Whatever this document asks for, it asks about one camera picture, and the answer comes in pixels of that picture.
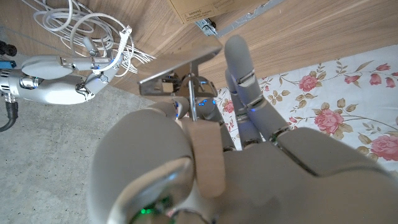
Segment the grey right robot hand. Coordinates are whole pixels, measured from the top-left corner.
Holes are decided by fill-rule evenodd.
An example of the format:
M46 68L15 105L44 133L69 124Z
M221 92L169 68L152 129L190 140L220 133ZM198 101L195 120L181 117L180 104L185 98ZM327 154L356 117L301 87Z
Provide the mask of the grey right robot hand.
M116 76L129 37L122 36L118 53L101 56L94 42L83 39L88 57L36 55L27 59L16 81L17 96L52 105L75 105L94 98Z

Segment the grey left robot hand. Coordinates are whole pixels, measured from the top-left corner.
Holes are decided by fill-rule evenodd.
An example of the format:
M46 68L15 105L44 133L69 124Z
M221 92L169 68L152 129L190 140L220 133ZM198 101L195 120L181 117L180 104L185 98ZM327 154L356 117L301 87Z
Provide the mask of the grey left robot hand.
M142 95L91 165L93 223L396 223L397 179L260 91L245 40L214 38L144 67Z

